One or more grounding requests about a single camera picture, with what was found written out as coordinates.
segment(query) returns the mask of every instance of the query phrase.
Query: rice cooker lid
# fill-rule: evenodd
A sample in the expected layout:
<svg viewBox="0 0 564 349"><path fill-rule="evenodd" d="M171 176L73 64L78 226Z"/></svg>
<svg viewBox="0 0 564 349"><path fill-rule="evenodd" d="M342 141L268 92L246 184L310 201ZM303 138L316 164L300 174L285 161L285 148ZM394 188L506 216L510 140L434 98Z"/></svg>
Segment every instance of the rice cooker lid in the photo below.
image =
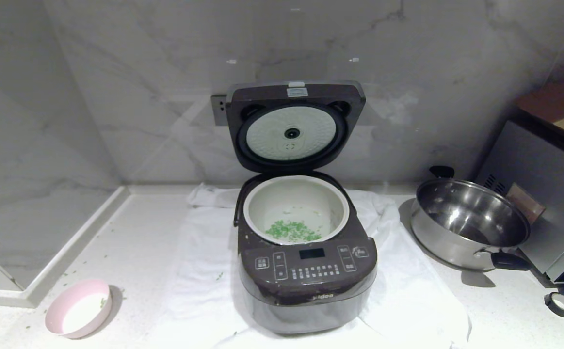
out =
<svg viewBox="0 0 564 349"><path fill-rule="evenodd" d="M237 159L254 172L299 172L332 162L366 98L359 82L238 84L226 98Z"/></svg>

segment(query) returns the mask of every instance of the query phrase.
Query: rice cooker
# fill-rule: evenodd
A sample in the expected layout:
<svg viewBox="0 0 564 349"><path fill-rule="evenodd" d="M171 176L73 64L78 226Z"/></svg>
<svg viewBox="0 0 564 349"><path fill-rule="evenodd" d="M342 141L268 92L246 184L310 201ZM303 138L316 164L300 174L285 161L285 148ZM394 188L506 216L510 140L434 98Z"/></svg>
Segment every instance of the rice cooker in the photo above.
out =
<svg viewBox="0 0 564 349"><path fill-rule="evenodd" d="M238 84L226 116L238 161L260 175L235 210L249 315L275 333L339 327L364 307L377 249L350 198L315 172L338 156L366 102L355 81Z"/></svg>

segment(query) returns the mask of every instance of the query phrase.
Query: control panel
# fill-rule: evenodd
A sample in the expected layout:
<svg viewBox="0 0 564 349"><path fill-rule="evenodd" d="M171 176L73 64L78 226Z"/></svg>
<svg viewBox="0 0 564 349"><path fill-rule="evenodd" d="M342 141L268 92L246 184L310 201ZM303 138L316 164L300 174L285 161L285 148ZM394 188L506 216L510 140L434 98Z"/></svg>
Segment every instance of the control panel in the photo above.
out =
<svg viewBox="0 0 564 349"><path fill-rule="evenodd" d="M301 285L342 280L372 270L376 257L372 239L354 238L247 250L242 262L260 279Z"/></svg>

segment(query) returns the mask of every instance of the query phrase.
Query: pink bowl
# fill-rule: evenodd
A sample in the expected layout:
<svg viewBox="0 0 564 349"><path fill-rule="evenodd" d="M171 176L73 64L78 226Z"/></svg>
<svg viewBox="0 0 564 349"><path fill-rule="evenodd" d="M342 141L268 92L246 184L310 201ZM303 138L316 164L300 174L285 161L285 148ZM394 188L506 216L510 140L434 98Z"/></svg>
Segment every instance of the pink bowl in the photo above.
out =
<svg viewBox="0 0 564 349"><path fill-rule="evenodd" d="M109 285L103 280L84 280L62 292L51 303L45 326L56 335L82 338L98 329L111 308Z"/></svg>

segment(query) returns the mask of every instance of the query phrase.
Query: green vegetable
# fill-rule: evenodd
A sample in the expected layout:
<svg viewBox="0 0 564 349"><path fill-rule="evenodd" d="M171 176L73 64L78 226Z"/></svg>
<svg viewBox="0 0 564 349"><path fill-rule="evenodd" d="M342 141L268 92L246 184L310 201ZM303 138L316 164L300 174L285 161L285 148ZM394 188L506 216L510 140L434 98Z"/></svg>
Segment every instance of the green vegetable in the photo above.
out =
<svg viewBox="0 0 564 349"><path fill-rule="evenodd" d="M308 228L303 222L289 221L284 223L284 221L276 221L266 233L278 240L288 242L307 242L321 238L319 234L316 234L314 230Z"/></svg>

